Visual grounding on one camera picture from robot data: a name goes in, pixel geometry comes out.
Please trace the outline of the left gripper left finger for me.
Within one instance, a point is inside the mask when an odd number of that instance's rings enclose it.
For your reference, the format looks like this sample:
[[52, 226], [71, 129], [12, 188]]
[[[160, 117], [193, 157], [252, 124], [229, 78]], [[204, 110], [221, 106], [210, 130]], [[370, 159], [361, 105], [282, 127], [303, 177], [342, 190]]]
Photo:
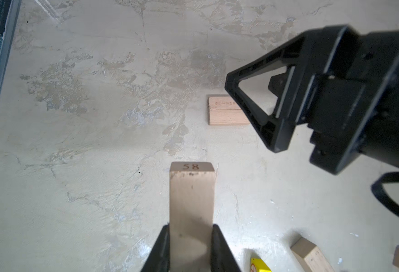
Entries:
[[170, 231], [164, 225], [146, 259], [141, 272], [168, 272], [170, 270]]

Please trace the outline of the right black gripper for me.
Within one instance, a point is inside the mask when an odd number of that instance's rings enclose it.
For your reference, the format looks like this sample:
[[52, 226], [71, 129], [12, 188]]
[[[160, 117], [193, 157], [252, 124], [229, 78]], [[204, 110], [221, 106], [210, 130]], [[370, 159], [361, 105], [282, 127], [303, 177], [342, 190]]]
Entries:
[[274, 153], [295, 130], [284, 101], [302, 68], [291, 119], [313, 130], [310, 162], [338, 174], [364, 154], [399, 168], [399, 31], [312, 29], [229, 72], [224, 89]]

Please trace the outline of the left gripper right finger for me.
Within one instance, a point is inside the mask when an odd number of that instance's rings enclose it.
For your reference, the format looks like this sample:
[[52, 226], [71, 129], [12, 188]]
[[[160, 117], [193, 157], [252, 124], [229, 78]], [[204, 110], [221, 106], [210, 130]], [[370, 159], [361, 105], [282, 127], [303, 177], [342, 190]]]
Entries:
[[211, 271], [241, 272], [239, 265], [217, 224], [213, 225], [212, 232]]

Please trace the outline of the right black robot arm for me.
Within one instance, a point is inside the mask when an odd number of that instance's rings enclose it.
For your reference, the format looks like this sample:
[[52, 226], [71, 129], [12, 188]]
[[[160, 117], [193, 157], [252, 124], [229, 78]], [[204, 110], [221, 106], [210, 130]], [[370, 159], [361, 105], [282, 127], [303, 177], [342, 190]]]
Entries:
[[399, 31], [311, 29], [230, 72], [225, 89], [274, 153], [307, 124], [310, 162], [329, 173], [360, 154], [399, 168]]

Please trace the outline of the small yellow block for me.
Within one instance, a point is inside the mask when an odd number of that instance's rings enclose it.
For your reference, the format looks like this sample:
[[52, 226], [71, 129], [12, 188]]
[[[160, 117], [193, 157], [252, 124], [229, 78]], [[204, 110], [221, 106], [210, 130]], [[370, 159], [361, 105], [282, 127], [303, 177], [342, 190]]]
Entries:
[[260, 259], [252, 257], [250, 259], [250, 272], [272, 272], [272, 270], [266, 265], [266, 263]]

